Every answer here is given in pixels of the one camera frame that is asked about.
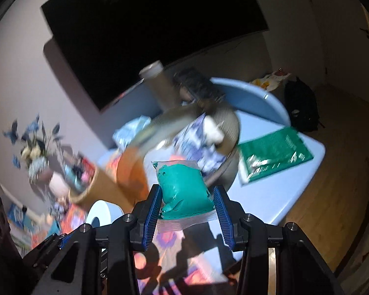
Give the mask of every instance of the white cap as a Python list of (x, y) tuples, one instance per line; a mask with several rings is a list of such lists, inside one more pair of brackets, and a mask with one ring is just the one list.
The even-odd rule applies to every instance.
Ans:
[(140, 72), (139, 76), (141, 78), (154, 78), (163, 72), (164, 66), (162, 66), (160, 61), (156, 61), (148, 66), (144, 67)]

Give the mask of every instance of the metal screw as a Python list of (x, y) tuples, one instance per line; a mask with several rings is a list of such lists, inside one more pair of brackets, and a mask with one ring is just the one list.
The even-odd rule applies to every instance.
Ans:
[(79, 230), (82, 232), (82, 233), (85, 233), (87, 232), (89, 229), (91, 229), (92, 226), (89, 224), (89, 223), (85, 223), (85, 224), (82, 224), (80, 227), (79, 227)]
[(133, 214), (124, 214), (123, 215), (123, 221), (125, 222), (131, 222), (134, 220), (134, 215)]
[(287, 223), (287, 227), (288, 227), (289, 230), (297, 230), (298, 229), (298, 225), (296, 225), (294, 222)]
[(250, 222), (253, 219), (253, 215), (251, 215), (250, 213), (246, 213), (245, 215), (243, 215), (243, 219), (246, 222)]

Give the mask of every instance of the white roll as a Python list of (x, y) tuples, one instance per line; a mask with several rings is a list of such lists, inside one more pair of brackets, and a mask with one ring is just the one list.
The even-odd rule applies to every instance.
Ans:
[(99, 200), (95, 202), (87, 214), (86, 223), (93, 227), (112, 224), (114, 220), (124, 215), (116, 204)]

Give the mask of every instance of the butterfly decal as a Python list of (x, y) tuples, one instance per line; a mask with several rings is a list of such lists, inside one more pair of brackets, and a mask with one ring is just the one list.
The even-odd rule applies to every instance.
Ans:
[(16, 155), (13, 156), (13, 164), (16, 168), (20, 169), (20, 161), (19, 159), (16, 157)]
[(12, 145), (14, 145), (15, 142), (18, 140), (17, 128), (18, 128), (18, 121), (15, 120), (12, 123), (11, 130), (9, 130), (7, 132), (3, 131), (3, 135), (6, 138), (9, 138), (11, 140)]

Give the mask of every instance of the white flower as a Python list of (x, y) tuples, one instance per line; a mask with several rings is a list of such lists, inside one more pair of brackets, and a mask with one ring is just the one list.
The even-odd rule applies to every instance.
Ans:
[(22, 151), (22, 154), (21, 154), (21, 157), (23, 160), (27, 160), (27, 158), (30, 156), (30, 153), (31, 153), (31, 149), (26, 146), (23, 151)]
[(37, 145), (37, 146), (34, 146), (31, 153), (30, 153), (30, 158), (32, 160), (36, 159), (37, 157), (39, 157), (41, 155), (41, 150), (40, 150), (40, 147)]

